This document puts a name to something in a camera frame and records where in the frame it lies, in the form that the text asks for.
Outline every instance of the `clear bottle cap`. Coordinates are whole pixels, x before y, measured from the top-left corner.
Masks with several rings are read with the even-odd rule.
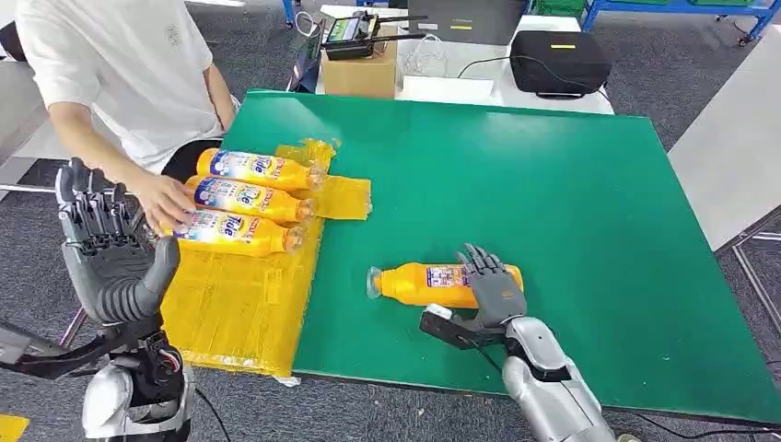
[[[315,215],[315,200],[308,199],[298,203],[296,208],[296,220],[300,222],[306,222],[312,219]]]
[[[307,185],[311,191],[318,191],[322,184],[325,182],[325,169],[321,166],[314,165],[309,168],[309,176],[307,177]]]
[[[367,297],[369,299],[377,299],[382,296],[382,284],[380,277],[382,271],[375,266],[368,268],[367,272]]]
[[[304,243],[304,227],[291,227],[285,233],[285,251],[290,253],[297,250]]]

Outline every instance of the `gray carpet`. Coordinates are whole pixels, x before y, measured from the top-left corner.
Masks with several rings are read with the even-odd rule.
[[[316,11],[319,6],[305,1],[305,8]],[[284,29],[278,2],[263,0],[246,8],[193,6],[192,14],[237,97],[249,87],[284,87],[301,38]],[[616,111],[649,116],[668,149],[748,53],[734,47],[740,34],[729,23],[715,23],[711,17],[604,14],[594,33],[615,60],[608,91]],[[55,168],[55,162],[39,161],[23,182],[51,184]],[[51,196],[40,194],[11,193],[0,203],[0,262],[6,262],[0,267],[0,318],[53,338],[77,307],[60,258],[62,233],[54,207]],[[781,302],[781,259],[764,251],[752,251],[750,258]],[[719,264],[764,356],[781,359],[781,340],[736,260],[726,255]],[[80,339],[89,333],[84,331]],[[781,365],[773,370],[778,381]],[[515,404],[504,398],[313,379],[289,389],[269,378],[210,369],[197,369],[196,376],[235,441],[532,440]],[[0,372],[0,413],[31,419],[23,441],[81,440],[86,382]],[[631,414],[607,412],[606,417],[617,433],[647,441],[679,440]],[[684,433],[724,427],[656,419]],[[200,401],[194,407],[191,440],[221,440],[214,416]]]

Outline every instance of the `blue shelf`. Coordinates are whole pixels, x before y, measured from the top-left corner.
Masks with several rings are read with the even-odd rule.
[[[666,5],[600,1],[601,11],[661,12],[677,14],[708,14],[713,16],[764,16],[770,12],[766,6],[700,6],[687,0],[670,0]]]
[[[700,6],[689,3],[688,0],[670,0],[666,5],[654,5],[646,3],[621,3],[609,0],[588,0],[586,2],[586,18],[583,19],[581,28],[588,32],[600,11],[622,12],[659,12],[667,14],[707,14],[711,16],[754,16],[757,24],[742,39],[740,45],[745,46],[749,41],[755,40],[763,29],[773,20],[773,16],[781,8],[781,0],[773,0],[770,6]]]

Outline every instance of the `white t-shirt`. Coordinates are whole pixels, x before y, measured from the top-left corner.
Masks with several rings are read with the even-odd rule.
[[[159,173],[180,146],[222,134],[212,54],[182,0],[19,0],[17,28],[46,107],[90,107],[140,166]]]

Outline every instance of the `tide bottle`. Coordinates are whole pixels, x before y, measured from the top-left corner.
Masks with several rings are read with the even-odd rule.
[[[520,270],[505,268],[523,290]],[[367,296],[392,297],[402,304],[449,308],[477,308],[472,289],[461,264],[421,264],[409,262],[393,270],[371,267],[367,274]]]
[[[262,216],[276,223],[300,223],[314,216],[314,200],[299,200],[285,191],[241,181],[194,176],[185,184],[195,203],[209,209]]]
[[[206,149],[198,157],[198,175],[239,180],[283,191],[316,191],[325,180],[318,166],[301,166],[292,159],[270,155]]]
[[[260,257],[298,249],[303,243],[304,229],[280,227],[258,216],[199,208],[192,214],[189,226],[179,226],[172,234],[183,249]]]

